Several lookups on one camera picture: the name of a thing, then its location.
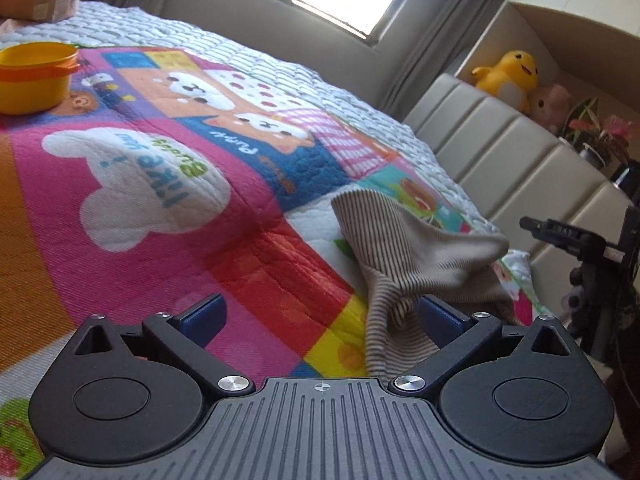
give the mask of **circular mount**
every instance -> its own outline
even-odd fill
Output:
[[[425,384],[424,379],[417,375],[402,375],[400,377],[396,377],[396,380],[394,381],[396,388],[405,392],[417,392],[418,390],[423,389]]]
[[[109,377],[85,384],[75,396],[76,409],[95,420],[120,420],[139,412],[149,400],[144,384]]]
[[[438,406],[472,447],[531,464],[597,453],[613,418],[612,402],[583,355],[520,349],[454,375]]]
[[[117,349],[54,362],[40,382],[29,416],[46,455],[136,462],[170,449],[196,427],[204,400],[193,379],[131,355],[112,362],[112,352]]]
[[[494,402],[516,418],[546,420],[564,412],[569,405],[569,396],[557,384],[526,377],[500,384],[494,390]]]
[[[226,392],[240,392],[249,386],[249,380],[240,375],[229,375],[218,381],[218,386]]]

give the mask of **striped cloth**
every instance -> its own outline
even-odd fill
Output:
[[[332,207],[369,287],[370,375],[388,381],[438,350],[414,312],[425,294],[467,314],[482,310],[520,324],[492,269],[509,248],[504,236],[441,231],[370,189],[338,195]]]

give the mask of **black gripper base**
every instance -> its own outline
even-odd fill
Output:
[[[593,458],[526,468],[492,460],[447,433],[431,405],[376,379],[268,379],[220,400],[202,430],[164,456],[129,466],[48,459],[32,480],[614,479]]]

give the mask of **white cloud print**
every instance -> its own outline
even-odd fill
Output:
[[[91,240],[126,251],[147,234],[194,231],[220,215],[231,187],[206,158],[169,137],[122,128],[55,132],[42,140],[46,152],[86,158],[102,188],[80,208]]]

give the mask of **white quilted blanket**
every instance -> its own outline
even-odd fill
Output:
[[[410,161],[478,232],[497,232],[482,218],[458,184],[436,161],[430,148],[399,124],[347,92],[322,81],[304,66],[277,60],[213,32],[184,22],[164,20],[137,9],[119,9],[100,2],[82,2],[78,15],[61,23],[43,23],[0,36],[0,50],[31,41],[62,41],[81,46],[167,46],[228,64],[267,84],[324,108],[371,137],[393,147]]]

